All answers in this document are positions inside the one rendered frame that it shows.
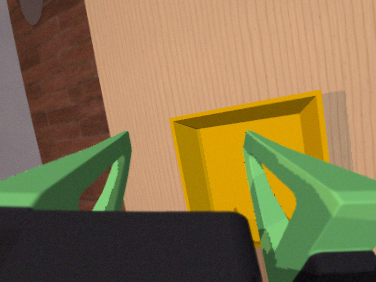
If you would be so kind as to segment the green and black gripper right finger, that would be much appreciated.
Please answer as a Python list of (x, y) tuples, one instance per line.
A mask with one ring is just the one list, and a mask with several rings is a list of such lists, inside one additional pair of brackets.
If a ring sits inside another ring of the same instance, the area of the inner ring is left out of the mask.
[[(245, 133), (243, 155), (268, 282), (293, 282), (315, 253), (376, 247), (375, 179), (251, 130)], [(295, 196), (290, 221), (262, 164)]]

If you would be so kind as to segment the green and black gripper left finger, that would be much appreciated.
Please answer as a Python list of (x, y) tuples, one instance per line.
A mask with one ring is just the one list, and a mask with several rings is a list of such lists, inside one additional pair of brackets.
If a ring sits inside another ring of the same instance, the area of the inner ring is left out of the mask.
[(132, 146), (128, 131), (92, 147), (0, 181), (0, 206), (33, 210), (79, 209), (81, 194), (113, 163), (92, 211), (121, 211)]

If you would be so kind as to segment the yellow square tray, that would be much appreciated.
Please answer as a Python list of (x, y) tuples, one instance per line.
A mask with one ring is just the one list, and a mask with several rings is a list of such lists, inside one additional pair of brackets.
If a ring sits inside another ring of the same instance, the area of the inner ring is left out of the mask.
[[(329, 162), (321, 90), (169, 118), (187, 211), (236, 211), (261, 248), (243, 155), (247, 130)], [(264, 165), (290, 221), (293, 192)]]

